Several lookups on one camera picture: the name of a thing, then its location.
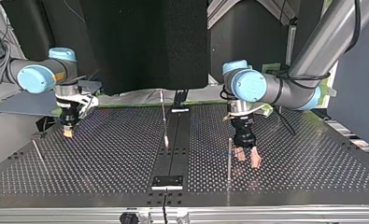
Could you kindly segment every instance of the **blue joint cap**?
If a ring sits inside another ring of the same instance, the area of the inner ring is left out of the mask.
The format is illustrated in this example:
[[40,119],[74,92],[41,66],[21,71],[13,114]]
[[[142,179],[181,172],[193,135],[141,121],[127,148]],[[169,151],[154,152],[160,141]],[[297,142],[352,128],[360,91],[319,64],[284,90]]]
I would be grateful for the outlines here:
[[76,53],[68,48],[53,48],[49,51],[49,57],[52,59],[76,62]]
[[231,72],[238,68],[248,68],[248,62],[246,60],[236,61],[231,63],[225,63],[222,66],[222,75],[224,76],[228,72]]
[[319,103],[320,97],[321,97],[321,89],[320,87],[317,87],[315,89],[315,93],[313,93],[312,99],[310,99],[310,101],[308,101],[306,105],[303,105],[300,108],[298,108],[298,110],[310,110],[315,108]]
[[22,88],[30,93],[49,91],[56,85],[53,72],[48,67],[31,64],[19,71],[18,82]]
[[256,70],[241,70],[234,74],[231,90],[241,100],[257,102],[266,94],[266,80],[263,74]]

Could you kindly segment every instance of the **gray wall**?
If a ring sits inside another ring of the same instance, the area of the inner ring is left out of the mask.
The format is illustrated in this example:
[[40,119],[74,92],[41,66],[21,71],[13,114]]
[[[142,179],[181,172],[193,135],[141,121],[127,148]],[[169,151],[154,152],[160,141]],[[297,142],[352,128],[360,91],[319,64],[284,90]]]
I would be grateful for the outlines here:
[[358,44],[339,61],[328,113],[369,143],[369,24]]
[[287,31],[257,1],[239,2],[211,29],[211,75],[222,82],[222,65],[235,60],[260,71],[265,63],[284,63]]

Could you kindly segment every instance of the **black backdrop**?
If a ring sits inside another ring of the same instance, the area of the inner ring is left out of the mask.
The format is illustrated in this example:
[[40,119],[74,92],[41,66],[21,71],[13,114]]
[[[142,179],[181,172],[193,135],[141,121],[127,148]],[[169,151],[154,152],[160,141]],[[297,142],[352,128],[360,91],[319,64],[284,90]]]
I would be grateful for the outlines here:
[[74,49],[79,74],[97,71],[106,94],[207,84],[206,0],[1,3],[29,60],[45,60],[51,47]]

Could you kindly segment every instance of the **black cable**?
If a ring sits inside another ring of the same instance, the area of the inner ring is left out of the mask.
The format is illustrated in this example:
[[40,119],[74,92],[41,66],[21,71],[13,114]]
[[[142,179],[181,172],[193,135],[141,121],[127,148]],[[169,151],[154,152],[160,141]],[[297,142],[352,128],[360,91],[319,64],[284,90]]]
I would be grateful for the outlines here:
[[289,131],[289,133],[292,136],[295,136],[297,134],[297,132],[295,131],[295,129],[291,126],[291,124],[289,123],[289,121],[279,112],[279,109],[277,109],[277,107],[275,105],[271,105],[272,108],[274,109],[274,111],[277,113],[277,115],[282,119],[283,121],[283,126],[287,129],[287,131]]
[[164,224],[168,224],[168,220],[167,220],[167,214],[166,214],[166,193],[164,194],[164,199],[163,199],[163,206],[162,206],[162,211],[163,211],[163,220],[164,220]]
[[225,85],[222,86],[222,90],[220,92],[220,98],[223,100],[235,100],[236,99],[235,95],[225,90]]
[[282,5],[282,9],[280,10],[280,17],[279,17],[279,23],[280,24],[282,23],[283,9],[284,9],[284,6],[286,6],[286,2],[287,2],[287,0],[284,0],[283,5]]
[[360,32],[362,28],[362,13],[361,13],[361,6],[360,6],[360,0],[354,0],[355,1],[355,28],[353,32],[352,41],[350,42],[349,47],[347,50],[345,50],[345,53],[349,52],[357,42],[359,41]]
[[326,75],[320,76],[320,77],[289,77],[288,73],[277,75],[278,78],[284,79],[284,80],[290,80],[290,81],[317,81],[317,80],[323,80],[328,77],[330,77],[330,73],[327,73]]

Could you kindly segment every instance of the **perforated metal plate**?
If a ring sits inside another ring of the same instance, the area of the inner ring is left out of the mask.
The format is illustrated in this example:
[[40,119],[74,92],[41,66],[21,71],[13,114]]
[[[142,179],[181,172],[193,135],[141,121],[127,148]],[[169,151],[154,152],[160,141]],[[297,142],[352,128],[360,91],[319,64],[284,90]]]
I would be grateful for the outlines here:
[[[206,195],[215,205],[227,204],[226,198],[217,200],[219,194],[227,193],[228,138],[234,135],[230,122],[222,121],[226,105],[196,105],[191,112],[186,202],[199,204],[204,199],[200,196]],[[356,150],[312,113],[283,112],[297,135],[291,136],[276,114],[268,119],[256,117],[253,131],[258,137],[262,166],[250,168],[248,151],[246,161],[233,155],[230,193],[241,194],[242,204],[268,204],[269,198],[257,195],[285,195],[282,203],[312,203],[316,202],[310,200],[316,195],[313,193],[369,192],[368,155]],[[295,194],[303,198],[287,200]]]
[[14,162],[0,173],[0,194],[146,193],[163,130],[159,107],[96,109],[73,139],[55,130],[38,140],[43,161],[34,148],[12,157]]
[[310,112],[283,112],[297,135],[276,115],[256,117],[262,167],[232,157],[228,188],[226,105],[171,115],[167,150],[159,107],[96,109],[74,139],[55,130],[38,140],[44,161],[29,145],[0,164],[0,207],[162,206],[150,190],[161,174],[184,177],[168,206],[369,204],[369,155]]

